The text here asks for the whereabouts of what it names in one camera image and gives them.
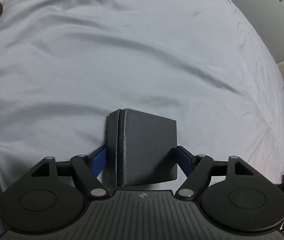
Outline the dark grey square box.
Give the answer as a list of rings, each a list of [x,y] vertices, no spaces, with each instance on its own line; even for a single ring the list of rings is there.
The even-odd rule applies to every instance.
[[[177,179],[170,150],[177,146],[175,120],[133,109],[107,117],[103,180],[112,187],[142,186]]]

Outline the light blue bed sheet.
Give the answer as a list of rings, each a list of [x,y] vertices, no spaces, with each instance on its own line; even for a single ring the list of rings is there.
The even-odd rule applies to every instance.
[[[284,175],[284,80],[231,0],[0,0],[0,187],[102,145],[119,108],[178,143]]]

